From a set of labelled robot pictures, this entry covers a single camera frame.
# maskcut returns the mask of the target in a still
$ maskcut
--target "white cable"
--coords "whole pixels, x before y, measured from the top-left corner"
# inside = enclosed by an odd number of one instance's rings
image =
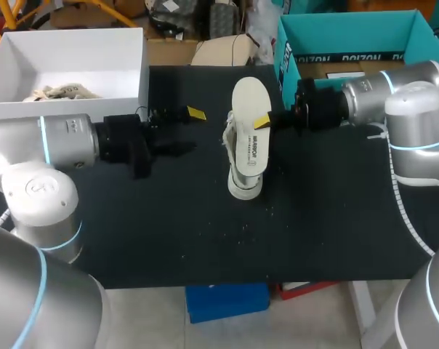
[[[420,245],[423,250],[428,253],[430,256],[434,256],[435,252],[428,246],[426,243],[420,238],[418,233],[416,232],[414,226],[411,224],[410,219],[408,218],[406,209],[403,205],[402,198],[400,197],[400,191],[399,186],[397,184],[397,178],[395,177],[394,173],[394,166],[392,165],[392,155],[391,155],[391,147],[389,146],[389,132],[387,131],[387,127],[384,124],[380,124],[379,122],[373,122],[369,125],[379,127],[383,130],[383,132],[380,135],[376,136],[369,136],[367,137],[369,140],[373,138],[386,138],[387,140],[387,149],[389,151],[389,168],[391,172],[391,180],[392,180],[392,189],[394,190],[395,200],[397,201],[397,206],[399,208],[400,215],[403,218],[404,223],[406,224],[408,231],[410,231],[410,234],[414,237],[415,241]]]
[[[5,223],[5,221],[8,219],[10,214],[11,212],[9,209],[3,212],[3,214],[0,216],[0,227]]]

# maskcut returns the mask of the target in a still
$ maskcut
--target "blue led ring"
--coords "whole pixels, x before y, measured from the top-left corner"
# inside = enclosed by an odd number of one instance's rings
[[[394,93],[394,86],[392,85],[391,78],[387,75],[385,71],[380,71],[380,73],[386,78],[387,83],[389,84],[389,88],[391,90],[391,94]]]
[[[74,234],[74,236],[72,238],[70,238],[66,242],[63,242],[61,245],[54,246],[54,247],[44,247],[44,248],[40,248],[40,249],[42,251],[48,252],[48,251],[54,251],[56,249],[61,249],[64,246],[69,245],[71,242],[73,242],[77,238],[77,235],[79,235],[79,233],[81,232],[81,228],[82,228],[82,221],[81,221],[81,224],[79,224],[79,228],[78,228],[76,234]]]
[[[48,150],[48,140],[47,140],[47,131],[45,130],[45,119],[43,116],[40,117],[40,131],[42,134],[42,143],[44,144],[44,154],[45,154],[45,162],[50,165],[50,152]]]
[[[439,146],[439,142],[430,144],[430,145],[423,145],[421,147],[398,147],[396,145],[392,145],[389,143],[389,146],[392,149],[396,149],[397,151],[421,151],[423,149],[430,149]]]
[[[25,340],[27,339],[29,333],[32,330],[32,326],[36,323],[37,316],[39,315],[39,310],[42,305],[42,301],[44,300],[45,289],[47,286],[47,261],[45,260],[44,253],[36,247],[37,252],[40,257],[40,266],[41,266],[41,277],[39,284],[39,291],[37,292],[36,301],[33,304],[33,308],[31,313],[29,314],[28,320],[25,323],[23,330],[21,331],[19,337],[16,339],[16,342],[12,346],[12,349],[21,349]]]

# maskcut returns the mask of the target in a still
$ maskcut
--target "floor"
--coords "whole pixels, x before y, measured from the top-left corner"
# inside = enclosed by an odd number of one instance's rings
[[[396,282],[368,283],[376,311]],[[108,290],[108,296],[113,317],[108,349],[360,348],[345,283],[293,300],[273,298],[260,313],[195,325],[189,322],[183,287]]]

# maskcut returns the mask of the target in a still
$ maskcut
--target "table surface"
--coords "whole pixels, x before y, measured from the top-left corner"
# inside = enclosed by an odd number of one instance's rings
[[[76,265],[106,288],[253,281],[410,278],[429,256],[410,235],[392,191],[386,140],[375,127],[273,138],[261,195],[239,201],[227,189],[222,131],[235,83],[255,76],[273,110],[282,108],[271,66],[152,67],[152,106],[191,105],[207,122],[170,137],[198,148],[158,159],[131,180],[123,165],[71,172],[84,218]],[[419,235],[439,247],[439,188],[401,187]],[[5,209],[0,194],[0,214]]]

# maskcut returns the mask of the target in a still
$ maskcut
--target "cable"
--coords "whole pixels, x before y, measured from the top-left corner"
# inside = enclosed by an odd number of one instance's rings
[[[7,209],[3,214],[0,216],[0,228],[5,223],[5,221],[8,219],[9,215],[11,214],[11,211]]]
[[[234,38],[233,41],[233,47],[231,48],[231,67],[234,66],[234,44],[235,44],[235,40],[237,40],[237,38],[239,37],[240,34],[237,34]]]
[[[148,108],[146,107],[146,106],[144,106],[144,105],[140,105],[136,110],[135,110],[135,112],[134,112],[134,114],[137,114],[137,112],[139,111],[139,109],[147,109],[148,110]]]
[[[392,181],[392,189],[394,190],[395,200],[397,201],[399,213],[402,216],[402,219],[403,219],[404,223],[406,224],[408,231],[410,232],[412,237],[415,239],[415,241],[418,243],[418,245],[420,245],[420,247],[426,253],[428,253],[430,256],[434,256],[435,255],[434,251],[428,245],[426,245],[426,243],[423,241],[422,238],[420,238],[417,231],[415,230],[415,227],[411,224],[411,221],[408,218],[408,215],[406,212],[406,208],[403,205],[402,198],[400,197],[399,186],[397,184],[397,178],[395,177],[395,174],[394,174],[394,166],[392,165],[391,147],[389,146],[389,144],[390,144],[389,131],[387,130],[387,127],[384,124],[381,124],[379,122],[372,122],[368,125],[379,127],[383,131],[383,133],[381,133],[380,135],[369,136],[368,139],[373,139],[373,138],[386,138],[387,139],[387,149],[389,151],[389,167],[390,167],[390,174],[391,174],[391,181]]]

